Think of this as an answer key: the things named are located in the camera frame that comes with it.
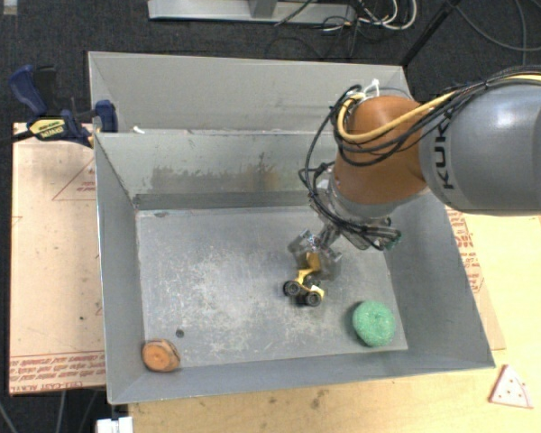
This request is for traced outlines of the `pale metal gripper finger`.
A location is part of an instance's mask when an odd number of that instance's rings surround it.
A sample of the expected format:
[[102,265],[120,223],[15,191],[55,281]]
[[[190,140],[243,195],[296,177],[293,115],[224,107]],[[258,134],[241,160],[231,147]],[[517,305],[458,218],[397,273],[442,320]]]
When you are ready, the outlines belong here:
[[289,243],[288,251],[292,255],[296,265],[309,265],[308,256],[315,252],[315,237],[305,229]]
[[335,280],[339,277],[343,255],[330,247],[323,248],[318,253],[319,274],[323,280]]

